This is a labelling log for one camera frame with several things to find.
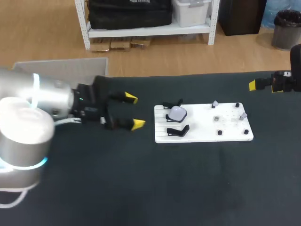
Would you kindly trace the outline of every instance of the cardboard box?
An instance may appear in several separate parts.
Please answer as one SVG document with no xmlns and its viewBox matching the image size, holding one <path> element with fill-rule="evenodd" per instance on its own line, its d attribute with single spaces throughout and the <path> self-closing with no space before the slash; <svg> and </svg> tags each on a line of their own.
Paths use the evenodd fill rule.
<svg viewBox="0 0 301 226">
<path fill-rule="evenodd" d="M 146 48 L 151 45 L 151 39 L 150 36 L 141 36 L 141 37 L 133 37 L 131 40 L 131 46 L 133 48 Z"/>
<path fill-rule="evenodd" d="M 129 51 L 131 49 L 131 38 L 112 38 L 111 50 Z"/>
<path fill-rule="evenodd" d="M 111 46 L 111 38 L 91 38 L 90 50 L 93 52 L 108 52 Z"/>
</svg>

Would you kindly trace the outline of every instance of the white shelf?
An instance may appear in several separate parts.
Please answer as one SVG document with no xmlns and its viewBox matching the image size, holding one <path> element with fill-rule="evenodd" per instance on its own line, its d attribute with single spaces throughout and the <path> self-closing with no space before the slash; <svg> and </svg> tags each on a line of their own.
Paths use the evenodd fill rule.
<svg viewBox="0 0 301 226">
<path fill-rule="evenodd" d="M 173 34 L 198 34 L 209 33 L 209 24 L 203 24 L 193 27 L 180 27 L 176 21 L 170 25 L 160 27 L 122 29 L 122 30 L 104 30 L 90 29 L 88 30 L 89 38 L 105 38 L 105 37 L 128 37 L 128 36 L 153 36 L 153 35 L 173 35 Z"/>
<path fill-rule="evenodd" d="M 207 18 L 206 23 L 203 25 L 192 26 L 192 27 L 180 27 L 177 22 L 173 21 L 170 25 L 166 25 L 166 26 L 122 29 L 122 30 L 91 29 L 90 22 L 86 23 L 85 0 L 74 0 L 74 1 L 75 1 L 76 10 L 79 17 L 79 24 L 80 24 L 86 49 L 90 49 L 90 38 L 156 36 L 156 35 L 199 34 L 199 33 L 209 33 L 208 45 L 214 44 L 220 0 L 212 0 L 211 19 Z"/>
</svg>

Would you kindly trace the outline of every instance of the blue led light ring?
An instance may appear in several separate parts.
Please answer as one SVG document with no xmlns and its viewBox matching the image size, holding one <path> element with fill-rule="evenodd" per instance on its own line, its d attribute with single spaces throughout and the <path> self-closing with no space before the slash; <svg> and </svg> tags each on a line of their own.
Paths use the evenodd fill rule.
<svg viewBox="0 0 301 226">
<path fill-rule="evenodd" d="M 13 169 L 13 170 L 33 170 L 36 168 L 39 168 L 41 166 L 43 166 L 46 162 L 47 162 L 48 158 L 45 157 L 41 162 L 39 162 L 38 164 L 34 165 L 34 166 L 26 166 L 26 167 L 22 167 L 22 166 L 13 166 L 9 163 L 7 163 L 6 161 L 4 161 L 3 159 L 0 158 L 0 163 L 2 163 L 2 165 L 4 165 L 6 168 L 8 169 Z"/>
</svg>

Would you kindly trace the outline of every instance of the black table surface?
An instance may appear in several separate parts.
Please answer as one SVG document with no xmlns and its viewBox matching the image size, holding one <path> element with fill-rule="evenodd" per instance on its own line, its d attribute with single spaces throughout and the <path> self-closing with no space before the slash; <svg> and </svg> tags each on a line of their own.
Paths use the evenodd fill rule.
<svg viewBox="0 0 301 226">
<path fill-rule="evenodd" d="M 136 105 L 112 103 L 113 113 L 145 119 L 145 127 L 58 127 L 41 183 L 18 206 L 0 209 L 0 224 L 299 226 L 301 93 L 248 91 L 250 81 L 269 76 L 110 79 L 112 91 L 139 97 Z M 243 103 L 254 140 L 156 144 L 154 106 L 179 98 L 185 104 Z"/>
</svg>

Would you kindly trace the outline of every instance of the small bolt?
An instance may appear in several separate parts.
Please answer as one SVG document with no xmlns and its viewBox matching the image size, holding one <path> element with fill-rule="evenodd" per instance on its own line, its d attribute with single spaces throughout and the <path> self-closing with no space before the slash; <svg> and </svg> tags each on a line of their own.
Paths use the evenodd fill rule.
<svg viewBox="0 0 301 226">
<path fill-rule="evenodd" d="M 246 118 L 248 115 L 244 112 L 240 117 L 239 120 L 243 120 L 244 118 Z"/>
<path fill-rule="evenodd" d="M 215 100 L 215 101 L 213 101 L 213 104 L 211 105 L 211 107 L 215 108 L 216 106 L 218 106 L 218 102 Z"/>
</svg>

